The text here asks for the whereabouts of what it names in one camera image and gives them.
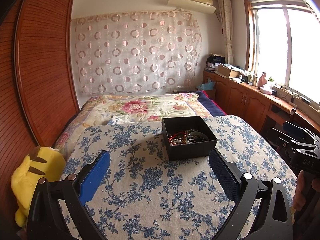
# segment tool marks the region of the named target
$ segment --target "wooden countertop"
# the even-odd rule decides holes
[[[290,113],[292,108],[294,108],[292,105],[290,105],[289,103],[287,103],[286,101],[282,100],[281,98],[279,98],[277,96],[266,95],[266,94],[261,93],[257,87],[250,86],[247,83],[238,83],[238,84],[246,87],[247,89],[251,89],[251,90],[255,91],[256,93],[259,93],[262,96],[268,98],[269,100],[271,100],[272,104],[278,106],[279,108],[281,108],[282,110],[284,110],[287,113]],[[318,123],[316,123],[314,120],[312,120],[310,117],[308,117],[301,110],[299,110],[299,109],[296,109],[296,110],[297,110],[296,111],[297,115],[299,115],[301,118],[303,118],[305,121],[307,121],[311,126],[313,126],[320,133],[320,125]]]

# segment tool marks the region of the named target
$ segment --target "black box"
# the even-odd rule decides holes
[[[172,136],[177,132],[188,129],[198,130],[199,132],[205,134],[210,141],[174,146],[170,145],[168,134]],[[162,134],[169,161],[208,156],[209,152],[216,147],[218,141],[216,136],[200,116],[163,118]]]

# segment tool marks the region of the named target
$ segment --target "navy blue blanket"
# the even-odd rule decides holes
[[[212,116],[223,116],[227,115],[215,101],[208,98],[205,91],[197,91],[196,94],[199,96],[199,102],[212,114]]]

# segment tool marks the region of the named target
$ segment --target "silver bolt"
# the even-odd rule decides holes
[[[275,181],[275,183],[280,184],[281,183],[281,179],[279,179],[278,177],[275,177],[273,179]]]
[[[252,179],[252,175],[251,173],[246,172],[245,174],[243,174],[245,179]]]
[[[74,180],[77,177],[76,174],[72,173],[68,175],[68,180]]]
[[[44,184],[44,182],[45,182],[45,178],[40,178],[40,179],[38,180],[38,183],[39,183],[39,184]]]

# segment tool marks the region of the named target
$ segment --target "sheer curtain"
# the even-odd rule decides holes
[[[232,51],[232,11],[230,0],[218,0],[220,17],[223,29],[225,47],[225,58],[228,64],[233,65],[233,51]]]
[[[193,85],[201,47],[190,12],[143,11],[72,20],[86,94],[145,93]]]

